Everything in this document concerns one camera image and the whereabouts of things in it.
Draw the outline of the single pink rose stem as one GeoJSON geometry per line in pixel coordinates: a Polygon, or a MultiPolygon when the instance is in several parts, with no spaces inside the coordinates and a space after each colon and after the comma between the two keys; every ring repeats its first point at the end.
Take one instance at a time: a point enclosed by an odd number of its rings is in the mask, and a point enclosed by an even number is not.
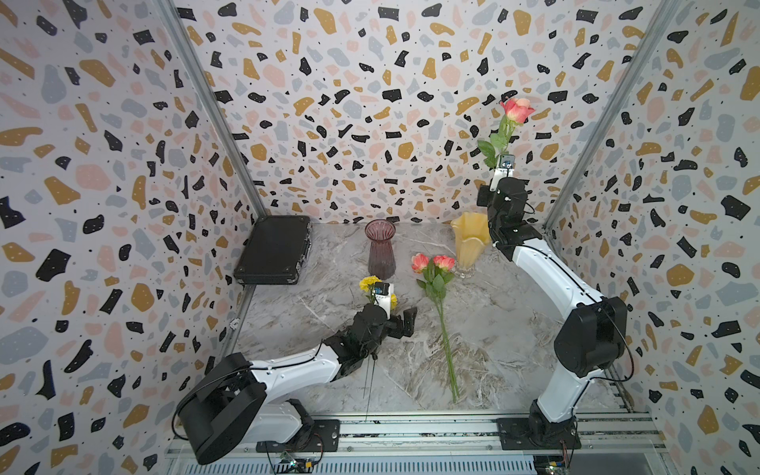
{"type": "Polygon", "coordinates": [[[502,102],[504,114],[498,126],[498,131],[487,140],[480,140],[478,148],[485,156],[484,163],[489,169],[499,166],[499,160],[509,153],[512,136],[516,129],[524,126],[528,117],[534,114],[534,108],[528,99],[509,99],[502,102]]]}

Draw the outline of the double pink rose stem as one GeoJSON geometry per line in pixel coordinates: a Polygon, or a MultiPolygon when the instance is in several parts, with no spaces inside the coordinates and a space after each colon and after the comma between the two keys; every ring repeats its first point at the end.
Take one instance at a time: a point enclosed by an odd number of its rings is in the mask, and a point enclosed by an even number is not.
{"type": "Polygon", "coordinates": [[[445,297],[447,296],[447,284],[453,281],[455,275],[453,269],[456,261],[451,256],[436,255],[429,257],[423,253],[417,253],[412,257],[412,270],[421,275],[417,279],[418,286],[425,291],[427,298],[433,302],[441,323],[441,342],[445,352],[449,389],[453,403],[459,400],[459,387],[453,364],[453,353],[447,332],[445,320],[445,297]]]}

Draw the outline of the yellow carnation stem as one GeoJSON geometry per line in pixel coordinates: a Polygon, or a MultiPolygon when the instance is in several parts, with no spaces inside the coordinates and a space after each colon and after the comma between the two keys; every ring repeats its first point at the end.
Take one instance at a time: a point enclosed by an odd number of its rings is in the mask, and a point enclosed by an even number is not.
{"type": "MultiPolygon", "coordinates": [[[[378,278],[377,276],[368,276],[362,279],[359,283],[360,290],[365,294],[365,297],[367,298],[368,302],[372,305],[378,304],[378,297],[376,293],[376,284],[383,283],[383,281],[378,278]]],[[[364,382],[364,388],[363,388],[363,395],[366,401],[369,401],[370,393],[371,393],[371,386],[372,386],[372,375],[373,369],[372,369],[372,363],[368,364],[368,368],[366,370],[366,376],[365,376],[365,382],[364,382]]]]}
{"type": "Polygon", "coordinates": [[[372,369],[374,372],[376,361],[378,360],[378,352],[380,346],[382,346],[384,340],[387,340],[387,338],[397,338],[397,336],[400,336],[400,334],[403,332],[404,324],[400,317],[393,314],[393,311],[398,306],[398,298],[395,293],[393,296],[393,308],[391,311],[391,317],[389,319],[386,318],[385,312],[379,306],[372,305],[369,302],[368,304],[373,308],[378,308],[384,316],[384,319],[382,321],[378,319],[372,320],[366,328],[366,332],[369,334],[369,342],[366,344],[367,356],[372,359],[372,369]]]}

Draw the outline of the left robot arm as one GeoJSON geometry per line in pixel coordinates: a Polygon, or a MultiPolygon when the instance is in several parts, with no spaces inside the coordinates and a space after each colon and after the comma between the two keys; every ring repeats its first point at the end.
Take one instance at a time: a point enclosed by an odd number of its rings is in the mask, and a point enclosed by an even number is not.
{"type": "Polygon", "coordinates": [[[241,443],[259,451],[335,451],[340,422],[314,419],[293,393],[356,372],[386,338],[413,336],[417,314],[415,307],[394,316],[367,304],[313,350],[259,361],[225,356],[176,408],[197,463],[216,462],[241,443]]]}

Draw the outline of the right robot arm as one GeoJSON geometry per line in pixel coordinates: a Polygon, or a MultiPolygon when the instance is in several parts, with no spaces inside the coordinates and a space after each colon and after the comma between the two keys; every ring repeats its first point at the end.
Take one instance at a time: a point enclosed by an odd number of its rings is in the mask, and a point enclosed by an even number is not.
{"type": "Polygon", "coordinates": [[[557,366],[532,403],[528,421],[536,429],[567,426],[590,383],[606,381],[605,370],[623,355],[633,354],[625,341],[627,305],[583,282],[526,220],[524,180],[493,178],[480,187],[477,205],[487,209],[494,247],[540,287],[562,316],[553,344],[557,366]]]}

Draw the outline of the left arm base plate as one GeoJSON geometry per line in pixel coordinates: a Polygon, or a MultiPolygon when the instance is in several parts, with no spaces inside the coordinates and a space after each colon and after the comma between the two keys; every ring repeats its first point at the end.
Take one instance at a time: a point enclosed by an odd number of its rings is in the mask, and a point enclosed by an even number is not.
{"type": "Polygon", "coordinates": [[[330,453],[338,451],[340,442],[340,420],[315,420],[305,429],[300,429],[287,443],[260,441],[255,450],[258,453],[269,452],[316,452],[330,453]]]}

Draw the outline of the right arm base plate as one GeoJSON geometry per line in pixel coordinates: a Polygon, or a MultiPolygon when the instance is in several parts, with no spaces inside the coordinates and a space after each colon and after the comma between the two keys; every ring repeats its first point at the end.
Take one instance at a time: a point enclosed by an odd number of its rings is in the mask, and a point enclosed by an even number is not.
{"type": "Polygon", "coordinates": [[[562,423],[544,423],[531,418],[502,418],[496,421],[503,450],[579,449],[576,419],[562,423]]]}

